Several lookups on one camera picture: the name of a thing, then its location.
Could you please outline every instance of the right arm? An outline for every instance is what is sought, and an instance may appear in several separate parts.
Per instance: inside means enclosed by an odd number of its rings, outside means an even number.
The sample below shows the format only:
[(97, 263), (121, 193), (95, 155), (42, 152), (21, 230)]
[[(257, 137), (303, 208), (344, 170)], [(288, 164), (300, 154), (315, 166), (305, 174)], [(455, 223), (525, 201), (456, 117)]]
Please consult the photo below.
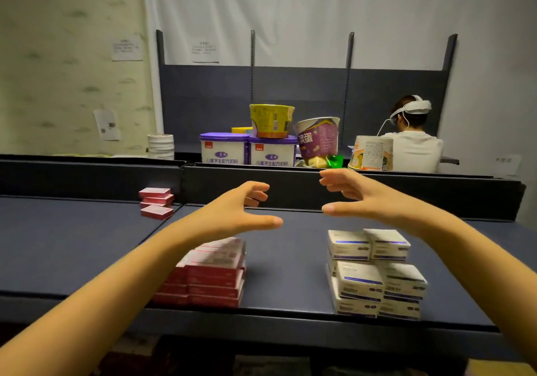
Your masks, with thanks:
[(332, 216), (376, 219), (423, 239), (487, 316), (537, 369), (537, 274), (454, 215), (350, 170), (321, 171), (321, 184), (357, 202)]

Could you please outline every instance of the purple lid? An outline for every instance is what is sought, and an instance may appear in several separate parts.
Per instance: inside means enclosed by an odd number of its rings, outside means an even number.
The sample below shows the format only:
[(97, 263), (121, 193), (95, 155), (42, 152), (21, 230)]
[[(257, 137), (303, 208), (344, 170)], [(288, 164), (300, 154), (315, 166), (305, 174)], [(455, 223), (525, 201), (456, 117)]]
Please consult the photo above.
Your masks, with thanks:
[(261, 144), (298, 144), (299, 141), (295, 136), (289, 136), (287, 138), (261, 138), (250, 136), (251, 143), (261, 143)]
[(204, 133), (200, 134), (201, 141), (238, 141), (248, 142), (249, 134), (241, 133)]

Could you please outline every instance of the person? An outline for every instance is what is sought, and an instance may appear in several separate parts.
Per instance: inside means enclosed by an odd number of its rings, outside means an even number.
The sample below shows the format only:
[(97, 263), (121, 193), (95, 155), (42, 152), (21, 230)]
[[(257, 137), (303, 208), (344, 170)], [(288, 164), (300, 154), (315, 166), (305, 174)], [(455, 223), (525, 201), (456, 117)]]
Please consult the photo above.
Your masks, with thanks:
[[(352, 201), (329, 203), (325, 214), (376, 219), (422, 238), (537, 368), (535, 272), (444, 210), (355, 171), (320, 174), (321, 185)], [(244, 209), (265, 201), (268, 189), (267, 184), (247, 182), (139, 245), (7, 342), (0, 349), (0, 374), (89, 374), (185, 253), (205, 242), (282, 225), (279, 217)]]
[(397, 125), (399, 133), (386, 133), (382, 137), (394, 140), (394, 171), (438, 171), (444, 142), (423, 130), (430, 109), (431, 102), (416, 94), (401, 97), (392, 107), (390, 120)]

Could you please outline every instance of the paper sign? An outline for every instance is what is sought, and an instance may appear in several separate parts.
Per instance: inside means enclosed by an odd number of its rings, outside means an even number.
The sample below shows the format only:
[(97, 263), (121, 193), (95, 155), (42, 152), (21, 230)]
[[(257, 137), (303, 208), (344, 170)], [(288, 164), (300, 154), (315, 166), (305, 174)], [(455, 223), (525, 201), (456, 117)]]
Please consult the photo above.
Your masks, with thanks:
[(189, 38), (190, 62), (220, 63), (216, 41), (208, 38)]
[(508, 154), (500, 157), (496, 157), (494, 160), (494, 175), (495, 176), (506, 176), (506, 175), (516, 175), (518, 171), (518, 166), (522, 160), (522, 155), (520, 154)]
[(142, 39), (132, 35), (112, 42), (112, 60), (143, 60)]
[(101, 140), (104, 141), (119, 141), (121, 140), (121, 130), (116, 124), (116, 113), (114, 110), (97, 109), (93, 111), (97, 128)]

